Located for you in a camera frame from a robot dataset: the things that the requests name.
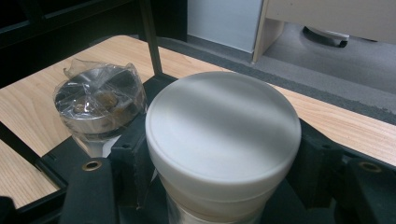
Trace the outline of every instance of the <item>white cabinet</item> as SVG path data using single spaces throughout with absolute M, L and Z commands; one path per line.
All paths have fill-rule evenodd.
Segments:
M 251 53 L 262 0 L 188 0 L 188 35 Z

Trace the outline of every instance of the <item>white cylindrical container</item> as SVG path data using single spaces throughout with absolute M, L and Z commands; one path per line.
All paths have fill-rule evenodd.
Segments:
M 300 121 L 281 93 L 226 72 L 184 77 L 162 90 L 148 109 L 146 133 L 171 223 L 257 223 L 301 140 Z

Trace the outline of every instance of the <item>wheel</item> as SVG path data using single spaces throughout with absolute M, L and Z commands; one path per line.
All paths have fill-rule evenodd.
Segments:
M 344 48 L 346 45 L 347 45 L 347 40 L 342 40 L 342 41 L 340 42 L 340 45 L 339 45 L 338 47 Z
M 309 33 L 309 29 L 308 29 L 308 27 L 304 27 L 304 29 L 303 29 L 303 33 L 305 33 L 305 34 L 308 34 Z

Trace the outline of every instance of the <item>screw hole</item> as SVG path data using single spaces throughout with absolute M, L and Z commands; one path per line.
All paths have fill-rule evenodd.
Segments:
M 360 166 L 363 170 L 368 171 L 368 172 L 380 173 L 380 172 L 382 171 L 381 168 L 380 168 L 379 166 L 377 166 L 377 165 L 375 165 L 375 164 L 373 164 L 373 163 L 370 163 L 370 162 L 368 162 L 368 161 L 362 161 L 362 162 L 360 162 L 360 163 L 359 163 L 359 166 Z
M 102 166 L 100 161 L 89 161 L 82 166 L 84 171 L 94 171 L 99 169 Z

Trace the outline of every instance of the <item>wall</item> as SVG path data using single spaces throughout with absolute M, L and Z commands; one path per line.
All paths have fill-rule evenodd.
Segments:
M 251 53 L 262 0 L 189 0 L 188 35 Z
M 144 36 L 138 1 L 16 2 L 0 1 L 0 88 L 106 37 Z M 158 36 L 187 40 L 187 0 L 151 0 L 151 7 Z

